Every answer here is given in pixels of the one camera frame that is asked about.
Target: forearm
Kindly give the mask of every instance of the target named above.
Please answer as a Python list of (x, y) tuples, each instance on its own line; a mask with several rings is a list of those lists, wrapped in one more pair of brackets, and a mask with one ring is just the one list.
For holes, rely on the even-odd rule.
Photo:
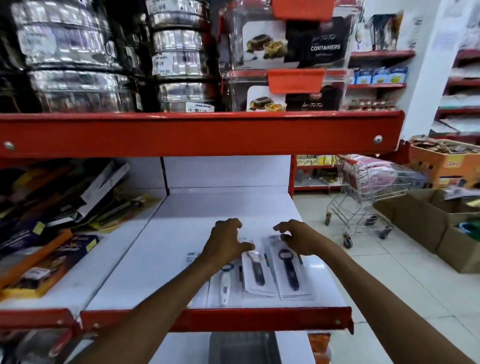
[(340, 246), (323, 238), (318, 249), (395, 364), (473, 364)]
[(180, 313), (215, 272), (215, 267), (198, 258), (100, 335), (73, 364), (147, 364)]

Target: hand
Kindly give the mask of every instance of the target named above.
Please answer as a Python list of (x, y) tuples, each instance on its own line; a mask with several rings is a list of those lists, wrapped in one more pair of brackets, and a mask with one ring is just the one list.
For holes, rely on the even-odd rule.
[(205, 244), (200, 257), (213, 265), (215, 272), (225, 264), (238, 258), (243, 252), (255, 250), (255, 244), (239, 243), (237, 229), (242, 224), (237, 218), (229, 218), (227, 221), (217, 221)]
[(281, 232), (280, 238), (301, 255), (319, 254), (322, 242), (329, 240), (304, 222), (293, 219), (289, 222), (280, 222), (273, 227), (273, 230)]

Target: open cardboard box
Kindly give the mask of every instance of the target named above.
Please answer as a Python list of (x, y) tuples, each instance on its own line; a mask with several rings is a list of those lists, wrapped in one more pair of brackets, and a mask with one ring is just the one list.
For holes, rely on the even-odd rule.
[(373, 207), (413, 240), (436, 253), (446, 230), (469, 218), (480, 217), (480, 208), (461, 199), (444, 201), (444, 191), (410, 190), (406, 195), (376, 202)]
[(459, 273), (480, 273), (480, 242), (449, 227), (437, 255)]

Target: person's left hand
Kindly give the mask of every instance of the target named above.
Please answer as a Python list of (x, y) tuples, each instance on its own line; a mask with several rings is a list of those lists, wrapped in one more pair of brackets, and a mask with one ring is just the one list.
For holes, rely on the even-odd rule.
[(237, 218), (215, 223), (210, 238), (200, 254), (200, 257), (211, 264), (215, 271), (220, 270), (243, 252), (255, 249), (255, 244), (239, 243), (237, 229), (241, 227), (242, 224)]

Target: bottle opener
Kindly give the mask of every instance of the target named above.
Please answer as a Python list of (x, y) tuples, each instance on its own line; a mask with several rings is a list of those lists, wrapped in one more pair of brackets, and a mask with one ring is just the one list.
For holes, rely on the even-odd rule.
[(259, 286), (265, 285), (265, 276), (264, 276), (264, 271), (262, 270), (262, 265), (260, 264), (261, 262), (261, 256), (260, 253), (252, 250), (247, 253), (248, 258), (252, 261), (252, 268), (253, 268), (253, 274), (255, 275), (255, 282)]
[(288, 282), (294, 291), (300, 289), (299, 280), (293, 266), (293, 253), (289, 249), (282, 249), (278, 252), (278, 257), (283, 260), (285, 270), (287, 271)]
[(230, 298), (230, 271), (234, 268), (234, 265), (228, 263), (222, 268), (222, 275), (220, 278), (220, 303), (222, 306), (228, 305)]

